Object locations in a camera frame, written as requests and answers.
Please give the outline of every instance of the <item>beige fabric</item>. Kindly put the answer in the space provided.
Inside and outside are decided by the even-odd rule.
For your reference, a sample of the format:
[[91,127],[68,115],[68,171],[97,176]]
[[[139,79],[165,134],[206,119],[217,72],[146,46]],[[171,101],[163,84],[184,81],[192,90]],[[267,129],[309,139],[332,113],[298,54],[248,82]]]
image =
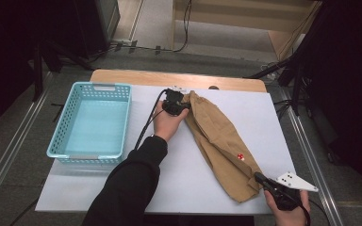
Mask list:
[[191,104],[187,125],[223,189],[237,202],[258,194],[260,185],[254,173],[261,170],[234,124],[219,108],[194,91],[184,96],[184,102]]

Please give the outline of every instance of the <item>black jacket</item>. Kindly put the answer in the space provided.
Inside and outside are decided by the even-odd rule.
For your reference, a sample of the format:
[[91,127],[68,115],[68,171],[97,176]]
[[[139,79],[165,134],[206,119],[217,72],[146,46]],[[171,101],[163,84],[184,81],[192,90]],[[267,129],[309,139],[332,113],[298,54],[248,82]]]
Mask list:
[[156,191],[158,165],[166,155],[164,139],[146,138],[140,148],[130,152],[107,177],[83,225],[142,225],[145,208]]

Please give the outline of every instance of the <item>white table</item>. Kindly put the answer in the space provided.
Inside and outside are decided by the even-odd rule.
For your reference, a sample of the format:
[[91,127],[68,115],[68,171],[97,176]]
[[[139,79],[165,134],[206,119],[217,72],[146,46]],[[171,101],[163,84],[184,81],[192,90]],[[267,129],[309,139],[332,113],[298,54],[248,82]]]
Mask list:
[[[157,95],[165,87],[133,86],[125,156],[134,147]],[[235,124],[239,135],[268,177],[295,172],[288,147],[277,120],[270,94],[262,92],[194,89],[206,97]],[[153,133],[153,126],[145,136]],[[37,211],[87,211],[113,167],[79,167],[55,161]],[[262,191],[244,203],[231,200],[196,146],[192,133],[182,122],[169,142],[169,154],[160,165],[161,174],[148,213],[257,215],[271,211]]]

